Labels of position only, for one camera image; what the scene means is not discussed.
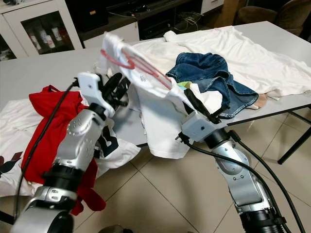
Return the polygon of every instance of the beige floor tile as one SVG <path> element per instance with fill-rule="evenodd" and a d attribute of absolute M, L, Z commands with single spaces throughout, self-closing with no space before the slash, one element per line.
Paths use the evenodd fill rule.
<path fill-rule="evenodd" d="M 294 144 L 302 132 L 282 125 L 263 158 L 279 177 L 285 188 L 311 206 L 311 138 L 309 138 L 284 164 L 276 161 Z M 272 177 L 258 164 L 256 170 Z"/>
<path fill-rule="evenodd" d="M 109 199 L 119 188 L 121 188 L 135 173 L 137 169 L 130 163 L 117 169 L 111 169 L 98 178 L 95 182 L 94 190 L 104 199 Z M 74 228 L 79 227 L 93 213 L 88 206 L 83 203 L 84 210 L 78 216 L 74 216 Z"/>
<path fill-rule="evenodd" d="M 137 169 L 131 163 L 127 163 L 116 169 L 110 169 L 96 180 L 94 190 L 104 200 L 108 200 L 136 172 Z"/>
<path fill-rule="evenodd" d="M 146 165 L 147 162 L 152 159 L 153 155 L 150 153 L 149 147 L 142 147 L 138 155 L 135 156 L 134 159 L 131 160 L 131 163 L 140 170 L 143 166 Z"/>
<path fill-rule="evenodd" d="M 289 113 L 281 113 L 278 115 L 271 116 L 273 119 L 278 120 L 280 122 L 284 122 Z"/>
<path fill-rule="evenodd" d="M 94 213 L 75 233 L 97 233 L 114 224 L 135 233 L 197 232 L 141 173 L 109 199 L 105 210 Z"/>
<path fill-rule="evenodd" d="M 19 210 L 22 211 L 25 205 L 28 203 L 28 201 L 31 199 L 31 197 L 28 196 L 21 196 L 20 197 L 20 206 Z M 14 209 L 14 197 L 1 197 L 0 198 L 0 210 L 13 215 L 13 209 Z M 0 221 L 0 233 L 9 233 L 11 229 L 11 225 L 5 222 Z"/>
<path fill-rule="evenodd" d="M 231 204 L 227 184 L 208 155 L 190 150 L 179 160 L 155 157 L 140 171 L 199 232 L 213 232 Z"/>
<path fill-rule="evenodd" d="M 302 117 L 311 120 L 311 109 L 309 108 L 302 108 L 299 110 L 294 111 L 295 113 L 301 115 Z M 295 129 L 305 132 L 309 127 L 310 124 L 304 122 L 303 120 L 289 114 L 286 120 L 284 121 L 285 124 L 294 127 Z"/>
<path fill-rule="evenodd" d="M 262 156 L 282 123 L 271 117 L 230 126 L 250 149 Z"/>
<path fill-rule="evenodd" d="M 270 181 L 269 179 L 265 178 L 268 186 L 270 187 L 271 191 L 274 194 L 274 197 L 277 201 L 277 205 L 279 206 L 279 209 L 282 213 L 282 215 L 287 220 L 287 226 L 291 230 L 292 233 L 298 233 L 300 232 L 296 221 L 294 219 L 294 216 L 287 204 L 287 201 L 285 197 L 283 196 L 282 192 L 278 188 L 278 186 Z M 310 216 L 311 216 L 311 207 L 303 203 L 298 198 L 294 197 L 293 195 L 290 195 L 291 199 L 297 209 L 297 212 L 300 216 L 300 219 L 304 225 L 304 228 L 307 233 L 311 232 L 311 222 L 310 222 Z M 239 215 L 237 214 L 234 205 L 232 205 L 220 223 L 219 227 L 217 228 L 215 233 L 244 233 L 241 220 Z"/>
<path fill-rule="evenodd" d="M 130 163 L 119 167 L 118 169 L 111 169 L 106 172 L 102 177 L 98 178 L 95 182 L 95 191 L 107 200 L 111 197 L 122 185 L 124 185 L 135 173 L 137 169 Z M 21 198 L 21 210 L 22 206 L 27 203 L 29 198 Z M 12 214 L 13 213 L 14 200 L 13 197 L 0 198 L 0 210 Z M 73 216 L 74 218 L 74 229 L 79 227 L 88 217 L 93 213 L 92 210 L 83 201 L 84 210 L 78 215 Z M 0 221 L 0 232 L 9 233 L 11 226 Z"/>
<path fill-rule="evenodd" d="M 77 227 L 79 227 L 88 217 L 92 215 L 92 213 L 94 213 L 94 211 L 92 211 L 84 201 L 82 202 L 82 205 L 83 205 L 83 211 L 77 216 L 73 216 L 73 220 L 74 220 L 73 229 L 76 229 Z"/>

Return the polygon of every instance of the robotic arm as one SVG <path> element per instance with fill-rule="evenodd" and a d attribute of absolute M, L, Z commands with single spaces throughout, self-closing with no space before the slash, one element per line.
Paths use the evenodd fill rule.
<path fill-rule="evenodd" d="M 113 76 L 103 86 L 101 78 L 92 73 L 78 75 L 80 89 L 90 103 L 67 127 L 65 139 L 59 145 L 52 168 L 44 175 L 45 183 L 12 227 L 11 233 L 72 232 L 69 212 L 75 206 L 77 188 L 93 158 L 95 143 L 112 117 L 130 82 L 121 74 Z M 250 165 L 250 159 L 230 139 L 226 124 L 210 115 L 191 93 L 188 99 L 198 111 L 189 112 L 179 134 L 182 140 L 191 138 L 206 142 L 212 152 Z M 247 233 L 282 233 L 282 221 L 276 214 L 271 198 L 262 183 L 247 169 L 223 159 L 216 159 L 218 170 L 227 181 L 237 212 Z"/>

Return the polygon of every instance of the chair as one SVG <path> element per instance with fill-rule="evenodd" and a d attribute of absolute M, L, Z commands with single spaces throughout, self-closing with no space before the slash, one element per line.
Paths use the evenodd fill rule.
<path fill-rule="evenodd" d="M 269 21 L 299 36 L 310 12 L 311 0 L 291 0 L 278 12 L 257 6 L 245 6 L 238 11 L 235 25 Z"/>

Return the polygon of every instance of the table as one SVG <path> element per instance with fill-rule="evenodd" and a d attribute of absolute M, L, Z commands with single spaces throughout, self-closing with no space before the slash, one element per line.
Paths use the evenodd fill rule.
<path fill-rule="evenodd" d="M 235 26 L 243 35 L 266 49 L 283 53 L 311 67 L 311 44 L 269 22 Z M 0 62 L 0 109 L 9 100 L 28 97 L 49 84 L 65 90 L 78 72 L 93 70 L 100 48 L 72 50 Z M 269 99 L 259 110 L 244 109 L 236 117 L 223 120 L 228 125 L 277 115 L 311 106 L 311 94 L 290 95 L 279 101 Z M 136 145 L 147 142 L 139 113 L 120 108 L 114 116 L 118 137 Z"/>

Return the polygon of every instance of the white t-shirt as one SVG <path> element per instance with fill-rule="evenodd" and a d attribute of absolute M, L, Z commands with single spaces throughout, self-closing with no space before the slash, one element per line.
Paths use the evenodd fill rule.
<path fill-rule="evenodd" d="M 164 39 L 134 45 L 163 73 L 175 66 L 181 52 L 211 52 L 224 57 L 235 81 L 259 94 L 274 97 L 311 90 L 311 68 L 304 62 L 266 50 L 233 26 L 184 34 L 169 31 Z"/>

